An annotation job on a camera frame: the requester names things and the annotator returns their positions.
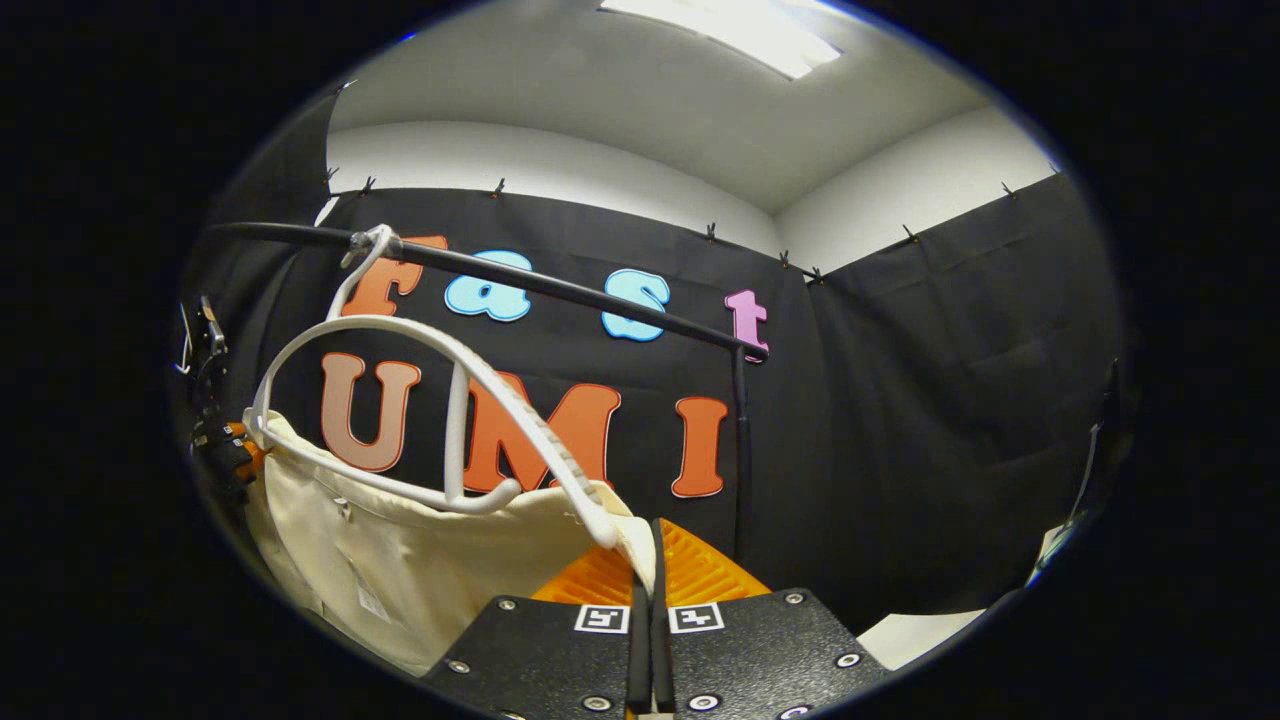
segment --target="black post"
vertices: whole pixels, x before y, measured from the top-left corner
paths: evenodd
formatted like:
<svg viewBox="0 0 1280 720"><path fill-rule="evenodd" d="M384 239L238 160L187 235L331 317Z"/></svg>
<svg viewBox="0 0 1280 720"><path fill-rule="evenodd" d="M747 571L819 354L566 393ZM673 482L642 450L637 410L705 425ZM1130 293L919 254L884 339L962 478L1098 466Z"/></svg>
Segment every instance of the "black post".
<svg viewBox="0 0 1280 720"><path fill-rule="evenodd" d="M733 523L733 560L741 561L751 519L751 425L746 406L746 351L733 348L733 405L737 413L737 498Z"/></svg>

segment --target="black fabric backdrop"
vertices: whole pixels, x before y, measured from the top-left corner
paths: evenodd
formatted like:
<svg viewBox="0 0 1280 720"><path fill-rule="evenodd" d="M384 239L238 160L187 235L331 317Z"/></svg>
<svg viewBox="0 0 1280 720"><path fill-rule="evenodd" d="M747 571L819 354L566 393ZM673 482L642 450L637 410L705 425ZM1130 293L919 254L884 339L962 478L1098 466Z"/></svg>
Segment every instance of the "black fabric backdrop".
<svg viewBox="0 0 1280 720"><path fill-rule="evenodd" d="M726 333L733 325L724 296L753 290L768 310L760 338L772 356L748 368L754 482L740 561L771 587L810 587L856 632L887 612L986 607L1025 580L1043 532L1070 509L1106 369L1120 351L1102 238L1061 176L808 290L794 269L730 242L539 197L352 192L323 224L379 223L403 237L443 234L460 252L516 251L539 273L598 290L623 268L654 273L671 287L668 313ZM230 318L234 352L221 400L234 414L279 348L324 318L348 272L340 249L239 245L232 265L206 269ZM669 332L653 342L613 338L600 311L536 293L516 322L460 315L444 304L454 278L425 268L411 293L389 293L396 315L439 327L520 377L543 416L575 384L617 389L608 479L637 515L668 518L733 553L727 351ZM397 360L422 369L403 455L384 474L440 487L448 361L371 331L306 346L278 377L273 407L321 447L320 359L332 351L366 364L352 405L352 432L365 439L378 434L372 368ZM684 437L675 404L689 396L730 410L718 443L726 484L712 497L669 489Z"/></svg>
<svg viewBox="0 0 1280 720"><path fill-rule="evenodd" d="M882 610L986 607L1065 520L1121 354L1096 228L1052 176L809 286L844 509L823 519Z"/></svg>
<svg viewBox="0 0 1280 720"><path fill-rule="evenodd" d="M671 288L666 310L732 334L733 315L726 295L755 292L767 307L760 338L772 350L763 365L746 370L750 395L754 492L750 537L741 561L763 582L776 585L815 584L824 575L823 538L799 532L822 506L820 482L831 475L817 325L803 278L781 264L728 242L622 213L538 197L456 190L375 190L365 197L344 195L324 225L369 228L387 223L403 237L443 234L449 250L475 254L511 250L527 258L534 270L603 290L623 268L663 277ZM243 407L271 357L301 331L320 322L338 283L349 270L339 268L339 249L292 249L266 275L247 275L256 299L244 316L264 319L252 363L233 369L224 402ZM671 332L652 342L613 338L600 311L529 293L532 309L511 323L485 315L451 311L444 291L454 274L425 268L416 290L390 297L396 315L439 327L476 350L498 370L522 380L534 407L549 416L577 383L617 389L622 405L609 424L608 479L631 510L645 518L668 518L726 553L733 552L736 441L728 351ZM358 355L366 373L356 380L352 430L376 436L380 386L372 368L384 360L422 369L411 389L406 447L384 474L440 487L444 411L449 364L434 351L389 333L352 331L317 338L282 369L273 409L311 442L324 446L320 432L325 352ZM728 416L719 427L718 495L678 498L671 484L681 471L684 425L675 404L689 396L723 402Z"/></svg>

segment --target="orange gripper pad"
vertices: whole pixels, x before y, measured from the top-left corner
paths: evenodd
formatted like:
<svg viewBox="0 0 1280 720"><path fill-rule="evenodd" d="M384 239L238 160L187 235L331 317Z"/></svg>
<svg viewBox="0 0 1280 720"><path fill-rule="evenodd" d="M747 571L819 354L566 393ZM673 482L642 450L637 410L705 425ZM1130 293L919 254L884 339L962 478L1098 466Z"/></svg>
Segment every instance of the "orange gripper pad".
<svg viewBox="0 0 1280 720"><path fill-rule="evenodd" d="M241 423L227 423L227 425L232 429L232 434L237 437L243 437L247 432L244 425ZM246 439L243 442L244 450L248 451L248 456L252 459L252 462L236 468L236 477L239 478L242 483L247 483L252 478L262 477L262 461L266 459L266 451L251 439Z"/></svg>
<svg viewBox="0 0 1280 720"><path fill-rule="evenodd" d="M764 583L698 536L667 519L660 524L668 607L769 594Z"/></svg>
<svg viewBox="0 0 1280 720"><path fill-rule="evenodd" d="M534 600L570 605L631 605L631 564L614 550L595 546L570 562Z"/></svg>

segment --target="black metal plate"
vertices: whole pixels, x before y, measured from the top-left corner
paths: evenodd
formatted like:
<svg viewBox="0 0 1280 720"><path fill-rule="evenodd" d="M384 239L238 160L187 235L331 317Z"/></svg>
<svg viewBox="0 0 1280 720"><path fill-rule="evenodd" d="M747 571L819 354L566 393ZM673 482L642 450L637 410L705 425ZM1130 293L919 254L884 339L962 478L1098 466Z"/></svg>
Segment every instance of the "black metal plate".
<svg viewBox="0 0 1280 720"><path fill-rule="evenodd" d="M499 602L516 603L503 610ZM621 634L575 630L582 606L498 596L462 633L422 683L490 712L527 720L622 720L630 666L630 625ZM449 669L460 660L467 673ZM584 706L603 697L608 710Z"/></svg>
<svg viewBox="0 0 1280 720"><path fill-rule="evenodd" d="M786 601L794 594L801 602ZM820 708L887 674L804 588L721 602L722 629L701 629L719 624L707 606L691 610L691 621L671 623L676 714L684 719L771 720L796 707ZM699 629L680 632L685 628ZM849 653L858 655L858 661L838 666L837 659ZM714 696L714 701L691 706L699 696ZM788 717L805 712L792 711Z"/></svg>

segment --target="letter a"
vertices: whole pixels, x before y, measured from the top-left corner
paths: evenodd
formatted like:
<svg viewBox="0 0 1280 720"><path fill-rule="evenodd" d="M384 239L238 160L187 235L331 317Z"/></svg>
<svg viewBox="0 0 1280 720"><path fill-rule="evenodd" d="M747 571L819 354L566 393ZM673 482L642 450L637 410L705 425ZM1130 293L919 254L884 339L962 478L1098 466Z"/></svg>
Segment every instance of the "letter a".
<svg viewBox="0 0 1280 720"><path fill-rule="evenodd" d="M486 250L475 256L521 270L534 269L534 264L524 255L509 250ZM502 323L518 320L532 307L525 291L471 275L462 275L444 288L444 304L460 315L485 314Z"/></svg>

